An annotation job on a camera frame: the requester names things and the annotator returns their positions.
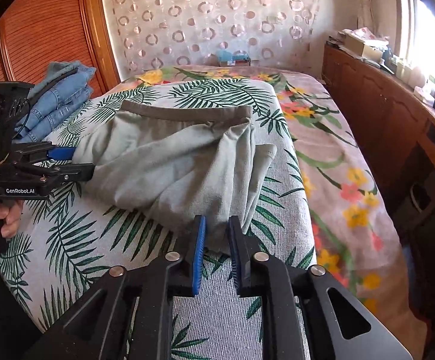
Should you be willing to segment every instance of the wall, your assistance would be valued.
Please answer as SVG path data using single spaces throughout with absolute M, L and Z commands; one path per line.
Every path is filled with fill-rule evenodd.
M 213 10 L 207 14 L 210 7 L 199 6 L 213 1 Z M 229 0 L 103 0 L 122 79 L 162 65 L 215 64 L 215 54 L 223 47 L 232 53 L 248 52 L 252 59 L 259 60 L 260 66 L 287 68 L 319 77 L 329 33 L 356 28 L 357 0 L 302 0 L 305 4 L 302 9 L 295 9 L 291 4 L 296 3 L 291 1 L 270 0 L 270 4 L 262 4 L 262 0 L 242 0 L 236 8 L 229 5 Z M 168 5 L 174 4 L 182 12 L 172 20 Z M 143 20 L 146 11 L 153 12 L 152 21 L 148 17 L 144 17 L 148 21 Z M 245 16 L 249 11 L 255 15 L 252 20 Z M 220 15 L 226 17 L 225 24 L 219 23 Z M 270 17 L 279 20 L 269 26 L 266 21 L 271 21 Z M 190 19 L 194 19 L 195 26 L 186 25 Z M 242 36 L 233 35 L 233 25 L 243 26 Z M 200 36 L 205 28 L 215 29 L 212 40 Z M 176 31 L 184 32 L 184 43 L 177 44 L 171 38 Z
M 372 0 L 376 35 L 389 36 L 392 49 L 396 45 L 398 6 L 396 0 Z

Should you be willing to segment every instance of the waistband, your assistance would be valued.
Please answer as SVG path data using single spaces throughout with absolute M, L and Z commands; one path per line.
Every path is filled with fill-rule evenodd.
M 230 119 L 242 119 L 253 115 L 250 105 L 222 108 L 165 108 L 152 105 L 134 103 L 124 100 L 120 111 L 128 111 L 141 116 L 155 119 L 176 120 L 181 122 L 207 122 Z

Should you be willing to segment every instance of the floral bedspread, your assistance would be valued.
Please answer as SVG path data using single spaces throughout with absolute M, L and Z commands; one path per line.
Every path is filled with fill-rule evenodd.
M 288 165 L 295 167 L 294 177 L 305 189 L 317 262 L 358 297 L 415 359 L 422 358 L 427 329 L 409 309 L 398 235 L 348 123 L 317 80 L 262 67 L 185 66 L 149 71 L 111 92 L 223 78 L 262 80 L 274 87 L 294 141 L 301 173 L 291 160 Z

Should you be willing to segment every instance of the human hand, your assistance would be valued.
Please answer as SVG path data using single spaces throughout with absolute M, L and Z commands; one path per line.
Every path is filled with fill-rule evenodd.
M 21 220 L 24 202 L 17 200 L 11 208 L 0 203 L 0 219 L 4 219 L 1 234 L 4 238 L 12 238 L 16 235 Z

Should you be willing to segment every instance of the wrinkled fabric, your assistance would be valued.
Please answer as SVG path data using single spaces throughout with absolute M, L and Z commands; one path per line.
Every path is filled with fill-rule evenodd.
M 206 245 L 228 251 L 225 228 L 237 215 L 248 228 L 273 144 L 256 145 L 252 107 L 172 109 L 125 100 L 121 110 L 82 138 L 75 163 L 94 163 L 84 190 L 120 209 L 139 209 L 177 235 L 195 215 Z
M 39 93 L 51 81 L 58 79 L 60 76 L 69 73 L 77 68 L 77 73 L 65 77 L 56 83 L 50 90 L 45 92 L 32 107 L 29 118 L 23 117 L 16 125 L 15 130 L 20 131 L 16 143 L 36 142 L 42 140 L 56 126 L 62 123 L 67 116 L 74 112 L 76 104 L 82 104 L 89 99 L 93 90 L 87 86 L 87 83 L 92 79 L 96 72 L 95 67 L 87 67 L 79 61 L 75 62 L 51 62 L 48 66 L 46 78 L 39 84 L 34 86 L 28 94 L 28 98 L 32 98 Z M 87 93 L 88 97 L 84 101 L 83 95 Z M 45 118 L 48 118 L 49 123 L 41 124 L 39 130 L 33 131 Z

